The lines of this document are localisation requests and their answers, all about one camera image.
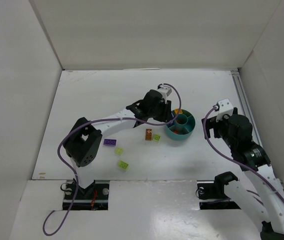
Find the brown 2x4 lego plate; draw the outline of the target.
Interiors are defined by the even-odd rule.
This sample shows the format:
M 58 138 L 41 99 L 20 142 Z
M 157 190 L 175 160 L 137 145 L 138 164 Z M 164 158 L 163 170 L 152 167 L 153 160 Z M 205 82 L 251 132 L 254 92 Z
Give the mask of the brown 2x4 lego plate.
M 147 128 L 145 130 L 145 140 L 146 141 L 151 141 L 152 140 L 152 129 Z

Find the green 2x2 lego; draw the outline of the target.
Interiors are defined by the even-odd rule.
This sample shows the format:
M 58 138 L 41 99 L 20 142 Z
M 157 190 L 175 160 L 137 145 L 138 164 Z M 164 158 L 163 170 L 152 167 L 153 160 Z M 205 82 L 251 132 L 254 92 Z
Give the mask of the green 2x2 lego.
M 153 135 L 152 141 L 158 143 L 161 139 L 161 136 L 158 134 Z

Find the green 2x2 lego brick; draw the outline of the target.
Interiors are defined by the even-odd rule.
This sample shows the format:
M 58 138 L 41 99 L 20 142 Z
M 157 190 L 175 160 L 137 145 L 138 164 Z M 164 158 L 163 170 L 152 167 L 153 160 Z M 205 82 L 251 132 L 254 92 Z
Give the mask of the green 2x2 lego brick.
M 123 150 L 123 148 L 121 148 L 121 147 L 117 147 L 117 148 L 115 149 L 115 153 L 116 153 L 118 156 L 121 156 L 121 155 L 123 154 L 123 152 L 124 152 L 124 150 Z

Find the dark purple lego brick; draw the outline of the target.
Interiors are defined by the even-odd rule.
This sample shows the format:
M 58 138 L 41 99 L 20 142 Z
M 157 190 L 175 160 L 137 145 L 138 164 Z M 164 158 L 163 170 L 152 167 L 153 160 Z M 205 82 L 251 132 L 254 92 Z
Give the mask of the dark purple lego brick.
M 108 147 L 114 147 L 114 146 L 116 146 L 116 142 L 117 142 L 117 140 L 115 140 L 115 139 L 107 139 L 107 138 L 105 138 L 104 142 L 103 142 L 103 145 L 104 146 L 108 146 Z

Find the green 2x4 lego brick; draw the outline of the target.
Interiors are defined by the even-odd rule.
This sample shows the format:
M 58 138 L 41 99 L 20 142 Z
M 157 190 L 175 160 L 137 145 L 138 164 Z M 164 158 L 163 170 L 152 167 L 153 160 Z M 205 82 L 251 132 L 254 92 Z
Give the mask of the green 2x4 lego brick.
M 128 168 L 129 168 L 129 164 L 124 162 L 124 161 L 122 161 L 122 160 L 119 160 L 118 163 L 117 163 L 117 167 L 120 170 L 126 172 L 128 170 Z

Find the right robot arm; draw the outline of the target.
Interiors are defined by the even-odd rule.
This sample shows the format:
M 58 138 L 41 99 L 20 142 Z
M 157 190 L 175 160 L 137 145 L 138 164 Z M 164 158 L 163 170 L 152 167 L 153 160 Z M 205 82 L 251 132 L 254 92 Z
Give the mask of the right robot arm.
M 205 140 L 211 145 L 210 130 L 216 139 L 222 139 L 231 151 L 228 157 L 217 153 L 237 164 L 250 180 L 259 196 L 251 195 L 242 186 L 238 177 L 228 171 L 215 177 L 214 188 L 219 196 L 233 200 L 250 218 L 263 240 L 284 240 L 284 189 L 275 177 L 271 161 L 265 150 L 253 141 L 253 126 L 249 119 L 238 114 L 230 103 L 219 102 L 209 112 L 217 112 L 215 117 L 206 115 L 203 120 Z

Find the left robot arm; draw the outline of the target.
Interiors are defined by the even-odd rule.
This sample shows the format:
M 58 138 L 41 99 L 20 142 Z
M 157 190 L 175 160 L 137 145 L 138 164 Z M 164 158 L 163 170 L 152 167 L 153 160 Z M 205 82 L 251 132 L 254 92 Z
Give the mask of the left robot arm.
M 72 159 L 82 189 L 91 187 L 94 182 L 90 164 L 97 155 L 101 140 L 119 131 L 146 124 L 148 119 L 169 122 L 173 118 L 171 101 L 167 100 L 171 92 L 169 86 L 161 85 L 157 90 L 148 91 L 143 99 L 104 120 L 88 121 L 84 117 L 77 120 L 71 129 L 72 135 L 62 145 Z

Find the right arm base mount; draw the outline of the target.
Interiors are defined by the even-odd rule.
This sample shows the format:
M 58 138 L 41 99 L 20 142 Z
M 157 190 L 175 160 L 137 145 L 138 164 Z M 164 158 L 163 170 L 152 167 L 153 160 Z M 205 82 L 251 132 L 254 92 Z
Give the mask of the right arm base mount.
M 200 180 L 195 192 L 200 210 L 239 210 L 240 207 L 225 195 L 224 187 L 238 178 L 230 171 L 215 176 L 214 180 Z

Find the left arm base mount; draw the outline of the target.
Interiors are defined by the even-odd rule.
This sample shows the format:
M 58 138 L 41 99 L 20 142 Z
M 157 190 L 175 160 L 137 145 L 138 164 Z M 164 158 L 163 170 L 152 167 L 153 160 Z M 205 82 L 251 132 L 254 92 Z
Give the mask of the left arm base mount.
M 60 186 L 60 190 L 64 193 L 62 209 L 68 210 L 75 197 L 71 211 L 106 211 L 108 210 L 109 187 L 110 181 L 95 181 L 86 189 L 79 187 L 75 194 L 75 180 L 67 181 Z

